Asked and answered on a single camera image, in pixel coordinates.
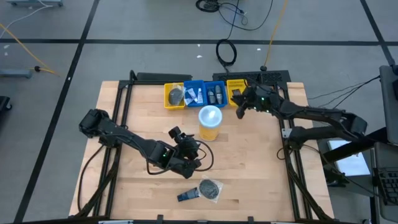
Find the cup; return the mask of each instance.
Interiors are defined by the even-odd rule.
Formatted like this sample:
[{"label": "cup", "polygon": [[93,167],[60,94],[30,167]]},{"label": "cup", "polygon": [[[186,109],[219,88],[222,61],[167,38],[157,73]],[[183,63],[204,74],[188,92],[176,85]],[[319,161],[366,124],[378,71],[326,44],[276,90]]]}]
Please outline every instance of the cup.
[{"label": "cup", "polygon": [[205,106],[199,111],[199,135],[205,141],[214,141],[223,120],[221,110],[216,106]]}]

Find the small container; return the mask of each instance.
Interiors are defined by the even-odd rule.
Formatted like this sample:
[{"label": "small container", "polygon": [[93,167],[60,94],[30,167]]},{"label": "small container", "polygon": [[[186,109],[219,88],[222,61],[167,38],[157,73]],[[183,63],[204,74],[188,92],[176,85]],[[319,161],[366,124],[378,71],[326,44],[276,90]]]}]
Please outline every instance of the small container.
[{"label": "small container", "polygon": [[221,110],[215,106],[205,106],[199,111],[199,135],[205,141],[214,141],[223,120]]},{"label": "small container", "polygon": [[219,108],[223,108],[225,105],[228,104],[228,99],[227,99],[227,94],[225,92],[225,84],[223,81],[215,81],[215,82],[205,82],[205,91],[203,92],[203,99],[206,97],[207,99],[207,105],[210,105],[210,101],[208,100],[208,90],[211,90],[214,95],[216,95],[216,91],[215,88],[216,86],[220,86],[221,88],[221,94],[223,95],[223,103],[222,104],[218,104],[217,102],[215,104],[212,104],[213,106],[219,107]]},{"label": "small container", "polygon": [[229,105],[237,106],[236,103],[234,103],[231,100],[232,96],[234,95],[233,91],[240,91],[240,93],[243,94],[243,91],[246,88],[246,85],[244,84],[245,82],[247,84],[246,80],[227,80],[226,81]]},{"label": "small container", "polygon": [[169,103],[169,93],[176,87],[176,85],[180,86],[181,90],[183,91],[184,83],[166,83],[164,85],[164,108],[168,110],[180,110],[184,109],[185,107],[185,102],[183,98],[181,99],[179,105],[171,105]]},{"label": "small container", "polygon": [[[206,106],[207,105],[207,97],[204,95],[204,90],[205,90],[205,82],[203,80],[193,80],[193,81],[185,81],[184,82],[184,87],[186,90],[193,89],[195,92],[196,96],[198,97],[198,90],[201,88],[201,93],[203,97],[203,103],[196,103],[192,102],[187,105],[187,107],[198,107],[198,106]],[[184,97],[191,97],[188,92],[184,94]]]}]

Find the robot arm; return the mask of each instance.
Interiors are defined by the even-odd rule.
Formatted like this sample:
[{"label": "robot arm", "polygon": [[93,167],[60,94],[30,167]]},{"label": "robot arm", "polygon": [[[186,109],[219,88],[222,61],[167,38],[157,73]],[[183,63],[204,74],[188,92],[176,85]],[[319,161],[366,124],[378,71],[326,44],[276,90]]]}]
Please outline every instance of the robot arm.
[{"label": "robot arm", "polygon": [[364,119],[344,110],[298,106],[283,99],[277,91],[267,85],[248,86],[242,95],[233,96],[232,100],[239,106],[236,110],[239,119],[243,118],[246,109],[253,109],[270,113],[278,119],[302,118],[331,125],[310,129],[292,128],[287,138],[288,145],[292,149],[300,149],[310,139],[339,137],[347,141],[355,141],[364,135],[368,125]]},{"label": "robot arm", "polygon": [[116,147],[121,142],[137,149],[148,163],[163,170],[171,170],[184,176],[192,176],[193,171],[201,166],[198,148],[193,135],[181,133],[178,127],[169,131],[169,135],[177,143],[171,146],[163,141],[143,139],[115,124],[103,110],[89,110],[79,124],[80,131],[89,138],[99,136],[99,142],[107,147]]}]

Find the yellow liquid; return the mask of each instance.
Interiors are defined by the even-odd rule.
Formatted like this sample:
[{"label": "yellow liquid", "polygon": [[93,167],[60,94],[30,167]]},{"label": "yellow liquid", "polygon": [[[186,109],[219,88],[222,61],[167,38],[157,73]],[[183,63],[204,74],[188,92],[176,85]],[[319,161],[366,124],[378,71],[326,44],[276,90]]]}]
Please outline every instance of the yellow liquid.
[{"label": "yellow liquid", "polygon": [[219,131],[219,126],[217,128],[205,128],[199,124],[199,135],[205,141],[214,141],[217,138]]}]

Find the blue bin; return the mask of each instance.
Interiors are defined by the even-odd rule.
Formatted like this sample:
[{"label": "blue bin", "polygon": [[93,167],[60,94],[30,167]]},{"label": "blue bin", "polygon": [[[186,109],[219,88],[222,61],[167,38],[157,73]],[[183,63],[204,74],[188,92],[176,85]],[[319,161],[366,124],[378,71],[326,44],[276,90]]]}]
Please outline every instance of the blue bin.
[{"label": "blue bin", "polygon": [[[202,97],[203,97],[203,103],[196,103],[195,101],[193,101],[192,103],[188,104],[187,107],[198,107],[198,106],[206,106],[207,105],[205,82],[203,80],[185,81],[184,87],[186,88],[186,90],[193,88],[193,91],[195,92],[197,97],[198,97],[198,90],[199,90],[199,88],[201,88],[201,93],[202,93]],[[184,97],[191,98],[191,95],[189,95],[188,92],[185,92]]]},{"label": "blue bin", "polygon": [[216,91],[215,90],[216,90],[216,86],[217,85],[220,86],[220,88],[221,88],[221,93],[223,94],[223,103],[222,104],[218,104],[217,101],[216,101],[216,103],[213,104],[213,106],[216,106],[216,107],[219,107],[219,108],[223,108],[225,105],[228,104],[228,96],[226,94],[225,83],[223,81],[205,82],[205,87],[206,87],[205,96],[206,96],[206,99],[207,99],[207,102],[208,102],[207,105],[212,105],[212,104],[210,104],[210,101],[208,99],[209,96],[208,96],[207,92],[208,92],[208,90],[211,90],[214,93],[214,95],[216,95]]}]

